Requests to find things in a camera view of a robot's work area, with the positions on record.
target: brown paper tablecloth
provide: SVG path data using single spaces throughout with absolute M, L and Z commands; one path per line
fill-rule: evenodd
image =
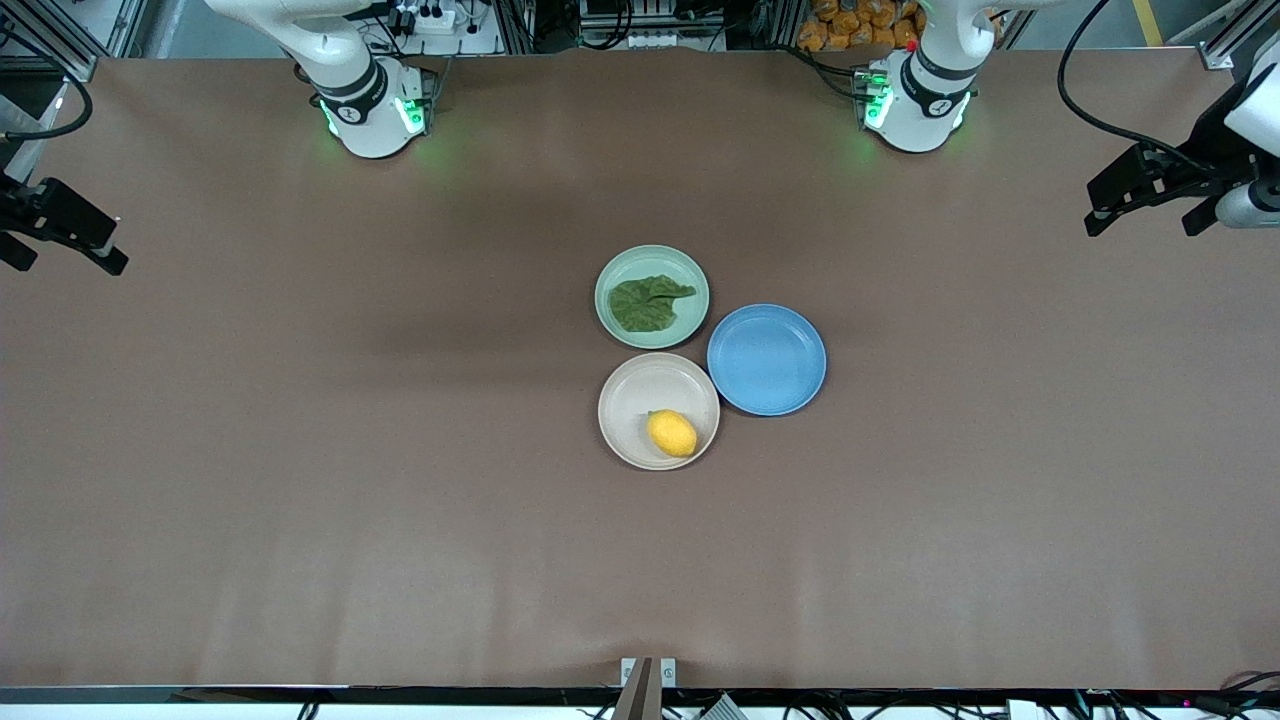
M 1124 141 L 992 58 L 908 156 L 780 55 L 461 60 L 346 154 L 287 61 L 108 61 L 42 170 L 120 278 L 4 273 L 0 682 L 1216 687 L 1280 661 L 1280 242 L 1084 236 Z M 1179 141 L 1192 51 L 1082 53 Z M 595 425 L 616 252 L 804 313 L 814 404 L 692 466 Z M 677 352 L 701 361 L 710 327 Z

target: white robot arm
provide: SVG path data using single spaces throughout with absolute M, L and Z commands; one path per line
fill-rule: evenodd
M 361 158 L 385 158 L 426 131 L 431 78 L 374 58 L 343 15 L 370 0 L 205 0 L 280 44 L 320 95 L 329 131 Z
M 1034 10 L 1068 0 L 1000 3 L 1010 10 Z M 946 142 L 964 120 L 970 87 L 996 45 L 996 28 L 984 10 L 992 0 L 920 0 L 928 27 L 913 50 L 895 50 L 872 63 L 887 78 L 878 100 L 863 109 L 865 127 L 908 152 L 927 152 Z

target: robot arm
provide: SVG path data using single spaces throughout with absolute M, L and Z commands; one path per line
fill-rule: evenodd
M 271 37 L 315 86 L 329 132 L 361 158 L 385 158 L 426 132 L 434 76 L 374 58 L 343 15 L 370 0 L 206 0 Z
M 998 3 L 1010 10 L 1034 10 L 1066 0 Z M 992 0 L 922 0 L 928 27 L 915 50 L 895 50 L 873 63 L 883 86 L 861 109 L 863 124 L 908 152 L 928 152 L 946 142 L 964 120 L 970 87 L 996 44 L 996 29 L 983 12 Z
M 1188 163 L 1137 142 L 1089 182 L 1098 236 L 1121 215 L 1180 197 L 1204 200 L 1183 217 L 1189 236 L 1229 228 L 1280 228 L 1280 33 L 1242 78 L 1196 120 L 1178 146 Z

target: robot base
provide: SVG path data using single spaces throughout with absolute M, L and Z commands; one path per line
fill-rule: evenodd
M 321 105 L 332 132 L 353 155 L 387 158 L 408 141 L 426 133 L 431 119 L 435 76 L 411 68 L 393 58 L 376 60 L 387 70 L 388 90 L 361 124 L 347 124 Z
M 947 137 L 964 122 L 964 109 L 969 96 L 956 102 L 946 114 L 931 118 L 924 114 L 911 97 L 902 90 L 902 65 L 910 60 L 906 50 L 895 50 L 888 58 L 870 64 L 873 73 L 883 73 L 888 78 L 887 90 L 877 101 L 859 108 L 863 126 L 879 135 L 899 150 L 906 152 L 928 152 L 942 147 Z

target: green plate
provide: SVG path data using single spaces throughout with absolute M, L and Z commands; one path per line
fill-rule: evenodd
M 667 275 L 680 284 L 691 286 L 696 292 L 691 297 L 680 297 L 672 305 L 676 323 L 664 331 L 652 333 L 632 333 L 622 329 L 609 310 L 609 291 L 626 281 L 639 281 L 653 275 Z M 666 245 L 640 245 L 609 260 L 595 281 L 595 314 L 609 334 L 644 350 L 659 350 L 678 345 L 694 334 L 712 305 L 712 290 L 707 275 L 694 263 L 694 259 L 675 247 Z

